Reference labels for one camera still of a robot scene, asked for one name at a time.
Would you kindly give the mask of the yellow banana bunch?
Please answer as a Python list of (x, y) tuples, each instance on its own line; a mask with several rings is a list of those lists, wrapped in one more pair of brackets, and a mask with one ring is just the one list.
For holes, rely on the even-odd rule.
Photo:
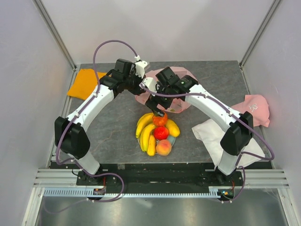
[(150, 135), (155, 129), (155, 127), (156, 127), (155, 124), (151, 123), (142, 130), (140, 136), (140, 146), (143, 152), (146, 152), (148, 149)]
[(139, 138), (142, 130), (146, 126), (153, 123), (153, 116), (154, 116), (154, 113), (147, 113), (139, 119), (139, 121), (137, 122), (136, 132), (135, 132), (136, 138)]

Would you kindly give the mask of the pink peach plastic bag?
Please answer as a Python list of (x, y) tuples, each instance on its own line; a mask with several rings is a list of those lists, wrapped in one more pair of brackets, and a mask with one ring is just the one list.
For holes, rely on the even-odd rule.
[[(151, 78), (154, 78), (155, 81), (158, 81), (156, 74), (158, 74), (163, 69), (164, 68), (157, 69), (157, 70), (151, 70), (151, 71), (147, 72), (145, 75), (146, 75), (146, 77), (151, 77)], [(184, 67), (171, 66), (171, 69), (176, 75), (178, 75), (178, 77), (180, 79), (182, 77), (184, 77), (185, 75), (189, 75), (193, 79), (197, 80), (197, 78)], [(142, 93), (141, 95), (135, 96), (135, 99), (140, 104), (145, 105), (145, 102), (148, 100), (149, 96), (150, 96), (150, 93), (145, 92), (145, 93)], [(184, 102), (181, 99), (177, 99), (177, 98), (173, 99), (171, 106), (167, 110), (164, 109), (161, 105), (158, 105), (158, 108), (160, 110), (163, 110), (163, 111), (166, 111), (169, 113), (181, 113), (189, 107), (190, 107), (189, 103)]]

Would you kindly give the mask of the red tomato fruit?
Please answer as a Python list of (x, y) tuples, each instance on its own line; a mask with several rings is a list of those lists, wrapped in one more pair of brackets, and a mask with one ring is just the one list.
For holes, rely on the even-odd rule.
[(169, 130), (166, 127), (156, 127), (153, 135), (157, 140), (164, 140), (168, 138)]

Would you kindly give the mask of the yellow mango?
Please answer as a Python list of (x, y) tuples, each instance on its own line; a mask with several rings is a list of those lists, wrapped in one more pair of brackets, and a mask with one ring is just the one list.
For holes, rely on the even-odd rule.
[(168, 129), (169, 135), (173, 137), (178, 137), (180, 135), (180, 129), (173, 120), (168, 119), (165, 127)]
[(155, 153), (156, 153), (156, 139), (153, 135), (150, 135), (147, 154), (149, 156), (154, 156)]

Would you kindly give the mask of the peach fruit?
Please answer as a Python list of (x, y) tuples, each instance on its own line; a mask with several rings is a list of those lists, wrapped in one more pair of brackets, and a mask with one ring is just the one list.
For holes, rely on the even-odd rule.
[(167, 140), (160, 140), (156, 145), (156, 152), (161, 156), (167, 156), (172, 150), (172, 144)]

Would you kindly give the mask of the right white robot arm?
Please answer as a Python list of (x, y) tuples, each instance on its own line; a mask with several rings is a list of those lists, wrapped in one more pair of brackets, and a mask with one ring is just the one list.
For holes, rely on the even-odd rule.
[(177, 98), (198, 108), (219, 125), (225, 134), (215, 179), (218, 184), (227, 185), (237, 167), (238, 156), (253, 137), (252, 115), (233, 110), (207, 92), (196, 79), (189, 75), (179, 78), (170, 67), (160, 71), (155, 79), (144, 78), (139, 86), (150, 94), (145, 104), (155, 116), (164, 116), (159, 106), (167, 109)]

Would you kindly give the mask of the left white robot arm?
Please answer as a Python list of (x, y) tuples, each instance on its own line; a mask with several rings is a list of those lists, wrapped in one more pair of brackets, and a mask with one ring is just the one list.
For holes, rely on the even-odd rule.
[(118, 94), (124, 90), (134, 95), (142, 93), (139, 84), (148, 66), (149, 63), (143, 60), (133, 63), (118, 59), (113, 69), (97, 79), (98, 84), (93, 92), (74, 112), (66, 118), (58, 117), (55, 120), (57, 164), (62, 164), (58, 156), (64, 152), (69, 155), (69, 160), (75, 160), (86, 171), (87, 180), (91, 184), (99, 185), (103, 181), (103, 173), (99, 171), (100, 163), (89, 150), (87, 130), (100, 111)]

